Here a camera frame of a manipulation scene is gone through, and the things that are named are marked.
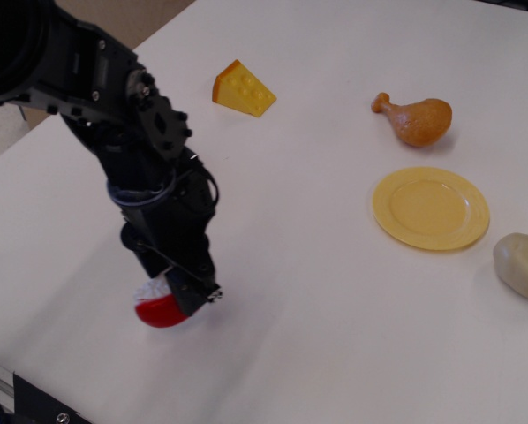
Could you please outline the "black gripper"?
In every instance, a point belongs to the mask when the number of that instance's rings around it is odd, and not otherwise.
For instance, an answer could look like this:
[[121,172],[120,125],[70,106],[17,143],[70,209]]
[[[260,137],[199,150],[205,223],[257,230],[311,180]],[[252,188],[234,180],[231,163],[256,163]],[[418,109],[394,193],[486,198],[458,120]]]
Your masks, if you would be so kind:
[[182,314],[193,316],[223,296],[215,282],[206,235],[219,191],[199,159],[179,163],[171,170],[169,183],[157,191],[124,191],[109,185],[109,196],[125,219],[120,233],[123,246],[150,278],[165,272]]

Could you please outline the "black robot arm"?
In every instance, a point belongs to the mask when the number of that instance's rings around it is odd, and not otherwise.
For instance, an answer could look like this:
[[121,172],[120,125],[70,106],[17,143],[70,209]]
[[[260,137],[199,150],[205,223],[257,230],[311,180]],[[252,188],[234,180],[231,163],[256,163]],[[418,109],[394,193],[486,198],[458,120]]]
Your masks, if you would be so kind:
[[150,277],[136,312],[163,328],[222,292],[206,229],[219,191],[184,112],[124,44],[53,1],[0,1],[0,105],[60,116],[100,162],[121,239]]

